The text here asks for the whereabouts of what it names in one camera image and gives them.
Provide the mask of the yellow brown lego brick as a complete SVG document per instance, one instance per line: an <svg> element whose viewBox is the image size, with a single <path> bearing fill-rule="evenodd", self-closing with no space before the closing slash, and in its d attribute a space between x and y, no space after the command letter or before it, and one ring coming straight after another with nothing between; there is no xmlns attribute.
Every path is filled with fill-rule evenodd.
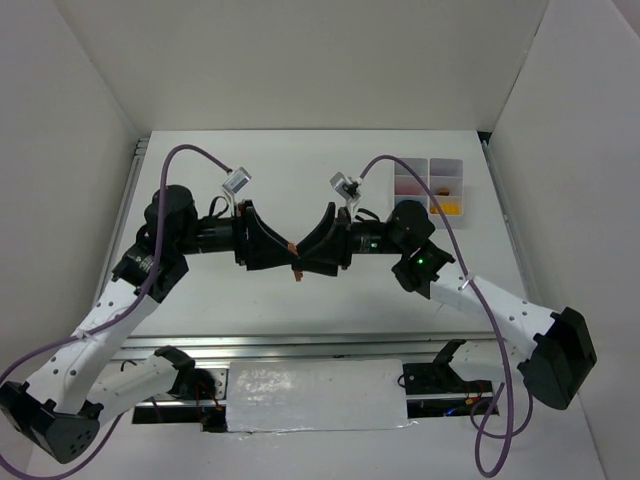
<svg viewBox="0 0 640 480"><path fill-rule="evenodd" d="M442 203L440 205L440 207L437 207L435 205L432 205L430 208L430 213L431 214L438 214L439 212L442 212L445 215L448 216L460 216L461 215L461 209L460 206L457 204L453 204L453 203Z"/></svg>

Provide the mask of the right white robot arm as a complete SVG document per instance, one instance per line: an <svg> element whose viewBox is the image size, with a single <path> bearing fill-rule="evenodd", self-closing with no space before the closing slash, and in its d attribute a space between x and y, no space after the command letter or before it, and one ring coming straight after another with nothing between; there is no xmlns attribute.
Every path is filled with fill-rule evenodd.
<svg viewBox="0 0 640 480"><path fill-rule="evenodd" d="M584 316L533 304L462 265L430 239L435 231L424 206L398 203L386 221L353 221L344 207L329 204L320 224L296 246L296 271L335 276L356 254L397 254L391 270L407 292L478 319L494 321L498 338L517 352L516 369L527 391L542 404L565 410L597 356Z"/></svg>

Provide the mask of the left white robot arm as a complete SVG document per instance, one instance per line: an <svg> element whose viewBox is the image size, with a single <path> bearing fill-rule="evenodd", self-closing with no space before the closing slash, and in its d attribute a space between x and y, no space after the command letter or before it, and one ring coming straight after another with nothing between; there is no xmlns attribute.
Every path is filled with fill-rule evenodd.
<svg viewBox="0 0 640 480"><path fill-rule="evenodd" d="M229 217L200 217L190 190L170 185L154 194L144 218L134 244L71 336L50 346L48 362L25 381L1 385L7 420L60 464L80 457L104 424L140 401L158 394L195 398L214 388L212 377L172 346L100 377L122 343L188 273L188 256L231 252L247 270L287 265L295 257L249 201Z"/></svg>

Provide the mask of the white foil-taped panel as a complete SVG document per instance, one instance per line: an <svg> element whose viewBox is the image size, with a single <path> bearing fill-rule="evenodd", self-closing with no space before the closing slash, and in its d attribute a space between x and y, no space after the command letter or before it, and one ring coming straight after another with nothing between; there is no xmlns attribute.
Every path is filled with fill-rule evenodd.
<svg viewBox="0 0 640 480"><path fill-rule="evenodd" d="M230 432L392 430L409 425L396 359L234 362Z"/></svg>

